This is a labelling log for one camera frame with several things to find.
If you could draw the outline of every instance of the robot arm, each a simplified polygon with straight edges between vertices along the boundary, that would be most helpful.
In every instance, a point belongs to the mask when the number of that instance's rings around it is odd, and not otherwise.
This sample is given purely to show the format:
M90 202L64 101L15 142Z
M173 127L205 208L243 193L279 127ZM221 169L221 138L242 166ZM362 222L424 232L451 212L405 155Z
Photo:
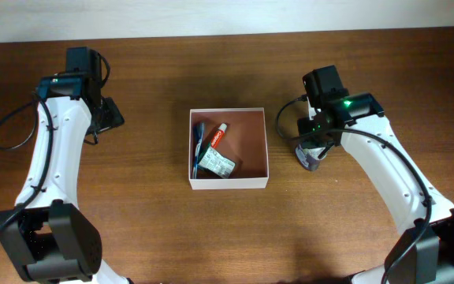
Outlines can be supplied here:
M97 144L97 134L124 123L111 98L103 98L100 88L102 56L87 47L68 49L66 72L44 77L37 95L47 112L38 107L38 134L32 163L15 204L24 204L35 191L38 180L46 179L40 193L23 212L0 233L0 242L19 276L26 282L93 282L125 284L130 279L117 275L102 260L99 232L80 213L76 182L81 148L87 134ZM45 167L49 131L54 131L52 152ZM0 211L0 224L13 213ZM51 233L39 230L48 225Z
M377 135L390 142L406 156L423 179L432 197L430 222L451 216L450 210L454 209L454 204L442 196L415 165L395 137L388 118L371 115L356 119L354 125L346 128ZM425 218L426 209L423 205L422 190L409 169L393 151L383 147L384 145L376 140L354 133L343 133L340 143L345 151L360 164L374 184L385 201L399 234L414 227L416 219Z
M390 284L454 283L454 204L435 189L402 148L378 102L371 94L350 97L335 66L316 69L303 82L309 118L297 124L300 162L316 170L332 145L342 145L366 171L401 235L385 265L353 275L348 283L380 283L385 270L390 271L386 276ZM424 189L401 157L414 168ZM423 191L428 192L430 202ZM421 222L428 212L426 206L432 211L428 226Z

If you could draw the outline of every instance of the open cardboard box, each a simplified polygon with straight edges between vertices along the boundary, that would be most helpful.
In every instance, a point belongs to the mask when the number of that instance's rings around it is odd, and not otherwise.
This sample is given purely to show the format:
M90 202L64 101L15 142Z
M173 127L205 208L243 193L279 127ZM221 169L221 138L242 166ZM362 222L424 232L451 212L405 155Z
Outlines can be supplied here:
M201 171L192 178L196 146L192 127L201 121L206 124L203 149L220 124L227 125L216 150L236 164L229 178ZM190 110L188 180L192 189L264 189L269 180L264 108Z

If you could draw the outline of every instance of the white wall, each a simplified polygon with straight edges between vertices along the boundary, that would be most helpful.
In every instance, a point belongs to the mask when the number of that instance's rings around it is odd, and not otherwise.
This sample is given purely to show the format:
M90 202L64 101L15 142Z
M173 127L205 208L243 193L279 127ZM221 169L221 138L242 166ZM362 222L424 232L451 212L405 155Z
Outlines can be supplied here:
M0 42L454 26L454 0L0 0Z

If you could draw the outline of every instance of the red toothpaste tube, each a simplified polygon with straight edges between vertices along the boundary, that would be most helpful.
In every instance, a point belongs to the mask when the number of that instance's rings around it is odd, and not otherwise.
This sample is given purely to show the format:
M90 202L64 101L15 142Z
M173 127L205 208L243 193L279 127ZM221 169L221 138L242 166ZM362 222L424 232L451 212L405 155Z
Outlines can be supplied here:
M218 127L217 132L214 134L213 139L210 142L210 146L215 149L218 144L220 143L221 138L224 136L225 131L227 130L227 125L222 123L220 127Z

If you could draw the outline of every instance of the wooden table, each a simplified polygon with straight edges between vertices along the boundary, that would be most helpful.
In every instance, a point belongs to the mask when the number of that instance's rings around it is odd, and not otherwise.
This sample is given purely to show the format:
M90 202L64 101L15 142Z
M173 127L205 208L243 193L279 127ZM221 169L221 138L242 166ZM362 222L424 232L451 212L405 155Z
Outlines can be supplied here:
M454 28L0 44L0 118L39 79L88 45L110 61L103 89L126 123L84 145L78 199L102 236L103 258L136 283L291 282L377 266L398 236L369 179L342 148L314 173L274 131L301 77L335 64L351 93L369 91L407 152L454 202ZM191 108L264 107L267 188L192 191ZM283 125L296 132L305 105ZM26 137L32 112L2 129ZM24 184L33 143L0 152L0 210ZM0 282L19 282L0 245Z

